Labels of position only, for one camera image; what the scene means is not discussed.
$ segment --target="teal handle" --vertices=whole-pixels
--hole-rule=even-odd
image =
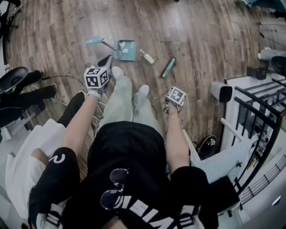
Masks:
[[[168,64],[166,70],[164,71],[164,73],[163,73],[163,75],[162,75],[163,78],[165,78],[165,77],[168,75],[168,73],[169,73],[169,71],[171,70],[171,68],[173,67],[175,61],[176,61],[175,58],[172,58],[172,59],[171,59],[170,63]]]
[[[90,45],[90,44],[97,44],[97,43],[101,43],[101,42],[103,42],[102,38],[94,38],[94,39],[86,41],[85,43],[87,45]]]

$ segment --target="light green pants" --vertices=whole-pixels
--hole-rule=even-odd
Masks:
[[[121,76],[116,80],[114,91],[104,109],[103,119],[99,122],[98,129],[107,123],[120,121],[148,125],[163,136],[161,127],[154,117],[149,99],[137,92],[132,105],[132,83],[126,76]]]

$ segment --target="black t-shirt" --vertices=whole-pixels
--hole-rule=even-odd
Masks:
[[[195,221],[206,229],[218,227],[206,174],[181,167],[169,181],[164,139],[152,127],[132,122],[104,125],[89,150],[88,175],[80,184],[71,149],[59,148],[52,158],[31,193],[34,225],[51,203],[71,197],[61,217],[64,228],[101,228],[116,215],[130,229],[183,228]],[[100,199],[106,190],[116,189],[109,177],[118,168],[129,171],[124,201],[119,209],[105,210]]]

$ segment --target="black sleeve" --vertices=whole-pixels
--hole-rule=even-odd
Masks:
[[[213,197],[206,174],[199,168],[181,167],[171,176],[171,192],[176,206],[182,209],[185,205],[194,206],[198,210],[199,219],[205,229],[218,228],[218,216],[213,207]]]
[[[80,183],[80,169],[76,155],[70,148],[59,148],[33,188],[29,198],[29,216],[36,227],[37,215],[47,214],[51,204],[59,204],[71,197]]]

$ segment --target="dustpan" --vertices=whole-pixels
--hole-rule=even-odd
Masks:
[[[113,58],[125,61],[135,61],[136,59],[136,41],[134,40],[118,40],[114,42],[112,47],[104,41],[104,38],[96,37],[88,40],[86,44],[102,43],[113,50]]]

